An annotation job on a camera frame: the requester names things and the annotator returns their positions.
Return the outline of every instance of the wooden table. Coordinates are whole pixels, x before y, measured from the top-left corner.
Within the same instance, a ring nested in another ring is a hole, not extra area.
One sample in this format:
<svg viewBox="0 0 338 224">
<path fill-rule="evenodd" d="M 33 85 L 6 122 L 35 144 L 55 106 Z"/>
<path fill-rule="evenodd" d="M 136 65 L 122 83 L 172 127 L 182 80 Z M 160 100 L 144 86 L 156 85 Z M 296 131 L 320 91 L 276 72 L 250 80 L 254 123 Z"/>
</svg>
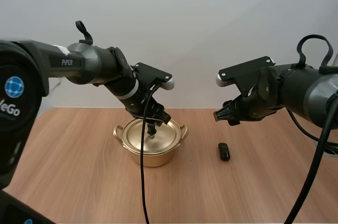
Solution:
<svg viewBox="0 0 338 224">
<path fill-rule="evenodd" d="M 145 168 L 152 223 L 285 220 L 315 151 L 285 110 L 235 127 L 215 123 L 210 109 L 168 112 L 190 134 L 171 162 Z M 144 222 L 139 165 L 112 137 L 113 127 L 129 120 L 118 108 L 46 111 L 6 191 L 55 222 Z M 219 159 L 219 142 L 229 145 L 231 161 Z M 323 157 L 296 221 L 338 222 L 337 181 L 338 158 Z"/>
</svg>

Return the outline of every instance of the gold pot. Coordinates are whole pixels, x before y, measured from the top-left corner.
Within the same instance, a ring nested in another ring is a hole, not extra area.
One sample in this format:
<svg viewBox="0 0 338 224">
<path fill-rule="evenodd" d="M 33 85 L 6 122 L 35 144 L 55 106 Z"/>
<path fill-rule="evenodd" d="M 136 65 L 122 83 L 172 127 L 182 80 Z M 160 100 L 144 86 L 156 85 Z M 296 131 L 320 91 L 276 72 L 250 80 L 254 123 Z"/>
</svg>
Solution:
<svg viewBox="0 0 338 224">
<path fill-rule="evenodd" d="M 158 167 L 166 164 L 174 156 L 175 149 L 179 147 L 189 134 L 186 125 L 181 127 L 170 120 L 167 125 L 156 127 L 157 133 L 150 136 L 145 133 L 143 146 L 143 165 L 145 167 Z M 140 164 L 140 145 L 142 133 L 142 119 L 134 119 L 124 128 L 115 126 L 114 138 L 125 149 L 129 150 L 133 160 Z"/>
</svg>

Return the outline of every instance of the pot handle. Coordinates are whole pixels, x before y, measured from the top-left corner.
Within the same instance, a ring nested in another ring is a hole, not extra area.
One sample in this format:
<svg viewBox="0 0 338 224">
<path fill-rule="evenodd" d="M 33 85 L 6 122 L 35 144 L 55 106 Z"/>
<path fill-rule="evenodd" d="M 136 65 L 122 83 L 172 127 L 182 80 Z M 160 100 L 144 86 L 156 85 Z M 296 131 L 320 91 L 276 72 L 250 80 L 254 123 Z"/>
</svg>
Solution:
<svg viewBox="0 0 338 224">
<path fill-rule="evenodd" d="M 183 141 L 185 141 L 185 139 L 187 138 L 187 136 L 188 136 L 188 134 L 189 134 L 189 127 L 188 127 L 188 125 L 183 124 L 183 125 L 180 127 L 180 129 L 181 129 L 181 139 L 180 139 L 180 142 L 178 143 L 177 146 L 180 146 L 180 145 L 183 143 Z"/>
<path fill-rule="evenodd" d="M 112 135 L 114 136 L 114 138 L 117 140 L 117 142 L 118 142 L 121 146 L 125 147 L 125 146 L 123 145 L 122 139 L 121 139 L 120 136 L 118 136 L 118 134 L 117 134 L 117 130 L 120 130 L 120 131 L 122 132 L 122 129 L 123 129 L 123 127 L 120 126 L 120 125 L 115 126 L 115 127 L 114 127 L 114 130 L 113 130 L 113 132 L 112 132 Z"/>
</svg>

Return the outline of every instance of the white label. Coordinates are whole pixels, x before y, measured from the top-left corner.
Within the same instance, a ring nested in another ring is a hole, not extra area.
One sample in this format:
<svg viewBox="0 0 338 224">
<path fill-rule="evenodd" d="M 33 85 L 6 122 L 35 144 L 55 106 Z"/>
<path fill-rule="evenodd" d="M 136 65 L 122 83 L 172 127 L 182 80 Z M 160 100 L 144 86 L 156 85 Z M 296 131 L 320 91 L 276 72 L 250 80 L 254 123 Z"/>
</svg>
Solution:
<svg viewBox="0 0 338 224">
<path fill-rule="evenodd" d="M 60 49 L 60 51 L 65 54 L 66 56 L 70 54 L 70 51 L 66 48 L 66 47 L 63 47 L 63 46 L 59 46 L 59 45 L 53 45 L 55 47 L 58 47 Z"/>
<path fill-rule="evenodd" d="M 72 66 L 73 65 L 73 60 L 71 60 L 71 59 L 63 59 L 62 60 L 62 65 L 63 66 Z"/>
<path fill-rule="evenodd" d="M 15 104 L 5 104 L 5 100 L 0 100 L 0 110 L 7 112 L 10 115 L 18 116 L 20 115 L 20 110 L 15 108 Z"/>
</svg>

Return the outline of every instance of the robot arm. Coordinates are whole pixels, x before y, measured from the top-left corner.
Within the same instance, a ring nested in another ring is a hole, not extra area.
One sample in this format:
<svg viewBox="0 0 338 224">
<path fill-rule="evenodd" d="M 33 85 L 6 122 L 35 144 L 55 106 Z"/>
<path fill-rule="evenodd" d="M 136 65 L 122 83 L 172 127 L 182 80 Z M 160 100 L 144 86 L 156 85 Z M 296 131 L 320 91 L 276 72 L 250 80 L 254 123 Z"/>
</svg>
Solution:
<svg viewBox="0 0 338 224">
<path fill-rule="evenodd" d="M 119 48 L 92 45 L 84 34 L 70 46 L 49 45 L 32 40 L 0 41 L 0 189 L 6 187 L 25 146 L 41 99 L 49 93 L 48 78 L 66 77 L 75 84 L 104 85 L 135 118 L 143 118 L 145 100 L 153 85 L 170 90 L 172 75 L 143 63 L 130 66 Z M 170 115 L 154 98 L 149 100 L 148 124 L 168 123 Z"/>
<path fill-rule="evenodd" d="M 328 45 L 319 70 L 306 65 L 302 53 L 304 42 L 312 38 L 324 40 Z M 260 121 L 285 107 L 296 126 L 318 141 L 302 190 L 285 221 L 287 224 L 294 221 L 302 207 L 326 146 L 338 146 L 338 143 L 327 141 L 330 130 L 338 128 L 338 67 L 327 66 L 333 49 L 325 37 L 309 35 L 299 42 L 297 52 L 300 56 L 297 64 L 274 66 L 271 58 L 263 57 L 220 70 L 217 84 L 225 87 L 235 83 L 241 95 L 226 101 L 223 108 L 214 113 L 216 121 L 227 120 L 229 125 L 238 125 L 240 121 Z M 322 127 L 320 138 L 303 129 L 292 112 Z"/>
</svg>

